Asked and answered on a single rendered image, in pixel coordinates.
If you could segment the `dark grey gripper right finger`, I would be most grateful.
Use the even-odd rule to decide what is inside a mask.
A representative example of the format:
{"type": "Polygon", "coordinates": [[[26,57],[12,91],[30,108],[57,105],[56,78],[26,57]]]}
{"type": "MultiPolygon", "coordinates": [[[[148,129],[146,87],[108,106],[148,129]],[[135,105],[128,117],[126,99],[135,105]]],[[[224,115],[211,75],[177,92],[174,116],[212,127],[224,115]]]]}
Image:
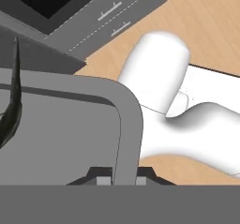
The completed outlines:
{"type": "Polygon", "coordinates": [[[152,167],[139,167],[136,178],[137,186],[162,185],[173,186],[173,183],[156,175],[152,167]]]}

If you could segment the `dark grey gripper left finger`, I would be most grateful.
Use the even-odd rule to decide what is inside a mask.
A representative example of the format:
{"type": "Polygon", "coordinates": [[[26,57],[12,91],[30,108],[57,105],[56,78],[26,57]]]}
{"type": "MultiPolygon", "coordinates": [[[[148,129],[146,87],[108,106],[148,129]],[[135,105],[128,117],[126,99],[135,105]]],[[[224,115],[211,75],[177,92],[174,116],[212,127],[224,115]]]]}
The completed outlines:
{"type": "Polygon", "coordinates": [[[70,186],[110,186],[112,184],[112,167],[91,167],[84,177],[71,183],[70,186]]]}

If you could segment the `dark curved thin spike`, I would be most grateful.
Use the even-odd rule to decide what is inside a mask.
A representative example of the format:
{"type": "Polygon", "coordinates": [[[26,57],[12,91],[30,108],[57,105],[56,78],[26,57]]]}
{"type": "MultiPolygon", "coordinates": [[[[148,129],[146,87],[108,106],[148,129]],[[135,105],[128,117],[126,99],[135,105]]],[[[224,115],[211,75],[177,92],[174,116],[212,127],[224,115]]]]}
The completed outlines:
{"type": "Polygon", "coordinates": [[[15,135],[22,118],[22,86],[19,39],[14,38],[10,99],[0,118],[0,149],[15,135]]]}

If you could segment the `grey drawer front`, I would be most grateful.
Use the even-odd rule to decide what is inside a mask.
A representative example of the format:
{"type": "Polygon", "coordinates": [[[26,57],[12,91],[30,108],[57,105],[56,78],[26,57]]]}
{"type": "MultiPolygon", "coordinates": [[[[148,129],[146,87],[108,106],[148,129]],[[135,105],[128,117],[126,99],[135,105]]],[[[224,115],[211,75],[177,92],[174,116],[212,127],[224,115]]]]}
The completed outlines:
{"type": "Polygon", "coordinates": [[[131,0],[92,0],[45,37],[44,43],[59,52],[70,54],[70,49],[111,18],[117,10],[121,10],[129,1],[131,0]],[[122,6],[99,22],[100,12],[107,11],[113,2],[122,2],[122,6]]]}
{"type": "Polygon", "coordinates": [[[167,0],[131,0],[121,10],[117,10],[100,27],[76,44],[69,53],[78,59],[84,60],[87,56],[100,49],[102,46],[129,29],[130,26],[150,14],[167,0]],[[118,29],[123,22],[131,24],[117,35],[111,37],[113,29],[118,29]]]}

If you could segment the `grey cabinet with dark opening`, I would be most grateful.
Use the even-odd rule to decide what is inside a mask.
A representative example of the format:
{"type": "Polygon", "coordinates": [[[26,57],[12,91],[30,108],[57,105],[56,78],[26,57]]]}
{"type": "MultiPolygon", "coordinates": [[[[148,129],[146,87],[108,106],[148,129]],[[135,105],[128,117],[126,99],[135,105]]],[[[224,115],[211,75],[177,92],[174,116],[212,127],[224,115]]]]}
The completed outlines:
{"type": "Polygon", "coordinates": [[[74,74],[85,60],[47,46],[44,38],[92,0],[0,0],[0,67],[11,67],[11,45],[20,41],[23,70],[74,74]]]}

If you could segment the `white rounded pedestal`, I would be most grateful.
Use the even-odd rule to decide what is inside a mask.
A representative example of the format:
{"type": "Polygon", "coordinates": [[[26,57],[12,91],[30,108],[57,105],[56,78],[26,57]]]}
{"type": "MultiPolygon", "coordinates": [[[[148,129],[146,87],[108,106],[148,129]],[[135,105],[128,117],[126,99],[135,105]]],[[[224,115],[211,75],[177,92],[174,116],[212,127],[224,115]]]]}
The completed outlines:
{"type": "Polygon", "coordinates": [[[144,34],[127,57],[118,81],[142,109],[140,160],[189,157],[240,179],[240,113],[211,101],[190,106],[180,90],[190,50],[177,35],[144,34]]]}

